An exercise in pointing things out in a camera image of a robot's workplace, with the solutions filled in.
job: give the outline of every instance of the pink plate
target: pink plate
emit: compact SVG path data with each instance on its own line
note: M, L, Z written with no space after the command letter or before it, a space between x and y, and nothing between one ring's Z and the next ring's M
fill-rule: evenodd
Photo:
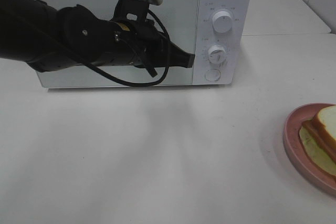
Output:
M306 155L300 140L301 123L312 118L319 110L332 106L329 103L312 103L295 109L286 119L283 139L286 153L294 167L312 184L336 196L336 181L323 173Z

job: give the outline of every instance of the microwave knob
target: microwave knob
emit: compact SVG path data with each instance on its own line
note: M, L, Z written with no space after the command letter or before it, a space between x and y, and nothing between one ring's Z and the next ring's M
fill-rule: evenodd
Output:
M225 61L227 49L220 45L213 45L208 49L209 61L212 64L221 64Z
M212 16L212 26L220 34L232 28L233 14L229 10L219 10Z

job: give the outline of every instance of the microwave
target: microwave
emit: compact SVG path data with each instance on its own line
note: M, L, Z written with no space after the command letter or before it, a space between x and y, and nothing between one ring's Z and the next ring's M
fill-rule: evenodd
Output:
M96 17L108 20L118 0L42 0L55 9L78 4ZM232 82L249 0L163 0L151 5L165 26L171 42L194 55L188 68L169 68L161 86L230 84ZM103 71L129 82L152 82L160 78L164 67L155 68L152 77L134 66L102 66ZM58 71L37 72L46 88L120 87L121 84L98 75L85 66Z

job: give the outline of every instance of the table surface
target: table surface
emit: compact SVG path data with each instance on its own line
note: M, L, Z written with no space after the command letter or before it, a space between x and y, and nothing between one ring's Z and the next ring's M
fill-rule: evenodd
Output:
M302 0L250 0L243 34L326 34L330 31Z
M40 87L0 60L0 223L334 224L282 144L336 103L336 35L244 36L228 86Z

